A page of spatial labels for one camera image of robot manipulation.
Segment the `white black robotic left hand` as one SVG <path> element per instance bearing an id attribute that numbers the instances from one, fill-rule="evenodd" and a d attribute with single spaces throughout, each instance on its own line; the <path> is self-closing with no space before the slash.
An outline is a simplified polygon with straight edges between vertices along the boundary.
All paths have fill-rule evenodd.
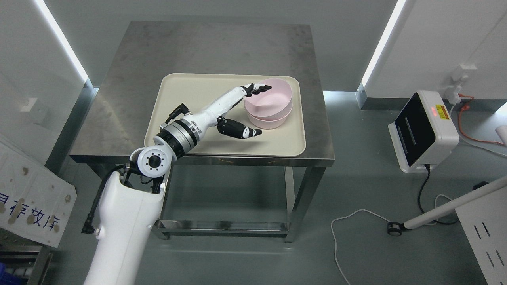
<path id="1" fill-rule="evenodd" d="M 199 139 L 204 139 L 208 128 L 217 127 L 220 134 L 236 139 L 248 139 L 262 134 L 260 129 L 246 127 L 246 125 L 226 119 L 225 115 L 234 108 L 244 97 L 258 95 L 267 92 L 272 87 L 266 84 L 251 83 L 231 89 L 218 97 L 201 111 L 189 117 L 189 121 L 195 122 L 198 128 Z"/>

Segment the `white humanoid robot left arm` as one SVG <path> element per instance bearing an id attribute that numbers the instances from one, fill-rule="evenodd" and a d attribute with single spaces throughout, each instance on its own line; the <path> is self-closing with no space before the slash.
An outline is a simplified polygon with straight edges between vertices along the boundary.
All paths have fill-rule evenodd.
<path id="1" fill-rule="evenodd" d="M 132 285 L 163 206 L 164 178 L 172 164 L 194 148 L 223 111 L 214 104 L 179 120 L 183 106 L 163 124 L 154 146 L 138 148 L 125 165 L 105 175 L 82 227 L 98 243 L 85 285 Z"/>

